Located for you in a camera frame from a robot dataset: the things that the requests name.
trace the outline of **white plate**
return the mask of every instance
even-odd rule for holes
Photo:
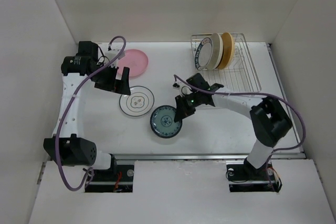
[[[152,91],[143,86],[130,88],[131,95],[122,95],[119,100],[121,110],[130,116],[141,116],[148,113],[154,105]]]
[[[211,35],[212,40],[212,54],[210,57],[209,63],[206,65],[206,68],[208,70],[214,70],[218,67],[219,63],[221,62],[222,56],[223,56],[223,40],[219,34],[212,34]]]
[[[197,70],[204,69],[213,54],[213,42],[210,38],[204,38],[199,44],[195,54],[195,67]]]

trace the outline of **yellow plate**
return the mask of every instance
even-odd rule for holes
[[[228,67],[233,59],[233,55],[235,54],[235,41],[230,33],[222,34],[223,40],[223,56],[222,60],[218,65],[218,69],[224,69]]]

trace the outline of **cable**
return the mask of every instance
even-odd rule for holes
[[[227,170],[226,173],[225,173],[225,177],[228,181],[230,182],[233,182],[233,183],[245,183],[245,182],[248,182],[248,180],[243,180],[243,181],[234,181],[234,180],[230,180],[229,177],[228,177],[228,173],[229,171]]]
[[[87,171],[85,172],[84,174],[84,177],[80,183],[80,185],[78,187],[71,187],[70,184],[68,183],[66,177],[65,177],[65,174],[64,174],[64,171],[63,171],[63,168],[62,168],[62,163],[61,163],[61,157],[60,157],[60,153],[59,153],[59,136],[60,136],[60,133],[61,133],[61,129],[62,129],[62,126],[63,126],[63,123],[64,123],[64,120],[70,110],[70,107],[72,105],[72,103],[74,102],[75,100],[75,97],[78,93],[78,91],[81,89],[81,87],[84,85],[84,83],[86,83],[88,80],[90,80],[93,76],[95,76],[96,74],[98,74],[100,71],[104,70],[105,68],[107,68],[109,65],[111,65],[112,63],[114,63],[119,57],[120,55],[122,54],[122,52],[124,51],[125,47],[126,47],[126,40],[124,37],[122,36],[115,36],[110,44],[112,44],[112,42],[114,42],[116,39],[122,39],[123,40],[123,46],[121,48],[121,50],[118,52],[118,54],[112,59],[110,60],[107,64],[103,65],[102,67],[100,67],[99,69],[97,69],[96,71],[94,71],[92,74],[86,76],[86,78],[78,85],[78,87],[75,89],[66,109],[64,110],[64,113],[61,117],[61,120],[58,124],[58,127],[57,127],[57,132],[56,132],[56,137],[55,137],[55,154],[56,154],[56,164],[58,166],[58,171],[59,171],[59,174],[61,176],[61,179],[64,183],[64,185],[70,190],[70,191],[78,191],[85,183],[85,180],[87,179],[88,176],[91,176],[90,178],[90,181],[93,179],[93,176],[94,176],[94,171],[93,171],[93,168],[92,167],[89,167],[87,169]]]
[[[104,63],[105,63],[105,59],[107,59],[108,62],[110,61],[110,59],[109,59],[107,56],[104,55],[103,50],[101,49],[100,46],[98,46],[98,48],[99,48],[99,50],[100,50],[101,56],[100,56],[99,59],[98,59],[98,63],[97,63],[97,65],[101,66],[101,65],[104,65]]]
[[[224,93],[224,92],[210,92],[210,91],[206,91],[206,90],[203,90],[203,89],[199,89],[197,87],[194,87],[192,85],[190,85],[189,83],[187,83],[186,81],[182,80],[180,77],[178,77],[177,75],[174,74],[174,78],[175,78],[175,81],[176,80],[180,80],[183,84],[191,87],[192,89],[196,90],[196,91],[199,91],[199,92],[202,92],[202,93],[205,93],[205,94],[211,94],[211,95],[214,95],[214,94],[220,94],[220,95],[264,95],[264,96],[267,96],[267,97],[272,97],[274,99],[277,99],[281,102],[283,102],[285,105],[287,105],[288,107],[290,107],[290,109],[296,114],[296,116],[298,117],[299,121],[300,121],[300,124],[301,124],[301,127],[302,127],[302,139],[301,141],[295,145],[295,146],[292,146],[292,147],[286,147],[286,148],[277,148],[277,149],[274,149],[271,153],[271,155],[268,157],[267,161],[266,161],[266,165],[265,165],[265,169],[266,169],[266,175],[267,175],[267,178],[268,178],[268,181],[270,182],[270,184],[272,185],[272,188],[274,190],[274,187],[273,187],[273,184],[271,182],[271,179],[268,175],[268,172],[267,172],[267,168],[268,168],[268,162],[270,161],[272,155],[275,153],[275,152],[278,152],[278,151],[289,151],[289,150],[293,150],[293,149],[296,149],[298,147],[300,147],[305,139],[306,139],[306,125],[303,121],[303,118],[300,114],[300,112],[298,110],[296,110],[289,102],[287,102],[285,99],[281,98],[281,97],[278,97],[274,94],[269,94],[269,93],[261,93],[261,92],[243,92],[243,93]]]
[[[118,184],[119,184],[119,182],[120,182],[120,180],[121,180],[121,177],[122,177],[122,173],[119,172],[119,173],[118,173],[118,180],[116,181],[116,183],[115,183],[115,185],[114,185],[113,192],[115,192],[115,190],[118,189]]]
[[[103,57],[105,57],[105,55],[104,55],[103,50],[101,49],[101,47],[98,46],[98,48],[99,48],[99,50],[100,50],[101,55],[102,55]]]

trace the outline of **white wall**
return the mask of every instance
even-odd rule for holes
[[[34,202],[61,97],[60,64],[76,51],[54,0],[0,0],[0,216],[22,224]]]
[[[272,51],[288,99],[307,124],[305,150],[336,214],[336,2],[298,0]]]
[[[188,41],[236,31],[274,40],[296,0],[56,0],[75,40]]]

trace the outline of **white plate with black pattern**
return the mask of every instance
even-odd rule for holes
[[[143,86],[130,88],[131,95],[122,95],[119,100],[121,110],[130,116],[141,116],[148,113],[154,105],[152,91]]]

